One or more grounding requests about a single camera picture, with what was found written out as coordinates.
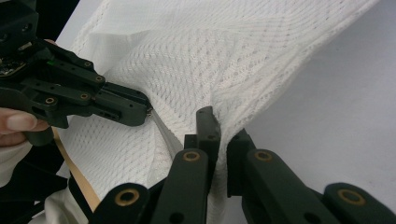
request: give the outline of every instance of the white cloth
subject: white cloth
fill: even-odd
[[[105,0],[73,51],[108,81],[145,93],[181,144],[195,133],[195,111],[213,106],[222,140],[208,222],[219,223],[229,140],[375,2]],[[100,198],[124,182],[152,186],[180,150],[166,145],[153,118],[131,128],[74,117],[61,137]]]

